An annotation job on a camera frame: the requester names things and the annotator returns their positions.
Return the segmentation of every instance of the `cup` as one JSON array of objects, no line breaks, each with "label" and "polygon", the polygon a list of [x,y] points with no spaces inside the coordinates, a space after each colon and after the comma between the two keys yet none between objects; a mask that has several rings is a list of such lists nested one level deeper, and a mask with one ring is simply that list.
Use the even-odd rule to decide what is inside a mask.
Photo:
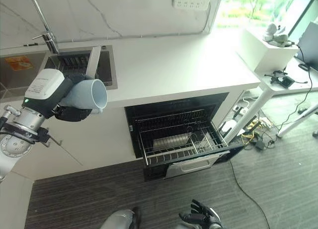
[{"label": "cup", "polygon": [[83,80],[73,86],[60,105],[78,109],[93,109],[92,113],[102,113],[107,104],[107,91],[99,79]]}]

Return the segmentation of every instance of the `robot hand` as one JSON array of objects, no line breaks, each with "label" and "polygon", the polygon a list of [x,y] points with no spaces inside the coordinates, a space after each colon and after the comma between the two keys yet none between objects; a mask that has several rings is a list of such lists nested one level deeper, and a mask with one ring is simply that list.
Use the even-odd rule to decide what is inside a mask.
[{"label": "robot hand", "polygon": [[180,218],[190,224],[198,224],[202,229],[222,228],[219,215],[212,209],[202,203],[192,199],[191,214],[179,213]]}]

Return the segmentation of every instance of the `wire rack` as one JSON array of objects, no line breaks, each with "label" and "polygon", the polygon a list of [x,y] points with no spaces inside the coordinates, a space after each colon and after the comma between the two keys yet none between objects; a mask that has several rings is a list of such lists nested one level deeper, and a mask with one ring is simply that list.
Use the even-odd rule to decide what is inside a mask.
[{"label": "wire rack", "polygon": [[59,70],[64,74],[81,73],[85,74],[89,54],[74,55],[74,56],[59,56],[60,60]]},{"label": "wire rack", "polygon": [[140,120],[138,126],[147,165],[227,146],[207,120],[204,109]]}]

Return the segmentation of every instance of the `power strip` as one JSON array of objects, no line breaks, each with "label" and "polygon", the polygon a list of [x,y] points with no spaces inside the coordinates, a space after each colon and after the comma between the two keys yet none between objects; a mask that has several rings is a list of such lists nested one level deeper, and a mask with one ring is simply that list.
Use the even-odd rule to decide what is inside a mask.
[{"label": "power strip", "polygon": [[[233,107],[233,111],[234,111],[234,112],[237,112],[238,110],[239,110],[239,106],[235,105],[235,106]],[[247,113],[247,111],[248,111],[248,108],[247,108],[247,107],[244,107],[244,108],[239,112],[239,115],[243,116],[243,115],[245,115],[245,114]]]},{"label": "power strip", "polygon": [[210,0],[173,0],[173,7],[176,9],[190,9],[190,10],[206,10],[209,6]]}]

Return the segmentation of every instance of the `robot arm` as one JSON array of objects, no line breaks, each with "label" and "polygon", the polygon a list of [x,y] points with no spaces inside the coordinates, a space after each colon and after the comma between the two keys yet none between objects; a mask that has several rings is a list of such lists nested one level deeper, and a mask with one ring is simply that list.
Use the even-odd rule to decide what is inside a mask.
[{"label": "robot arm", "polygon": [[[44,69],[27,89],[21,110],[5,106],[0,118],[0,130],[5,130],[0,132],[4,135],[0,141],[0,182],[33,144],[46,143],[50,139],[48,130],[41,127],[45,119],[55,116],[59,120],[75,122],[91,113],[92,109],[59,104],[77,83],[87,79],[89,77],[83,74],[65,76],[59,70]],[[7,123],[10,115],[14,118]]]}]

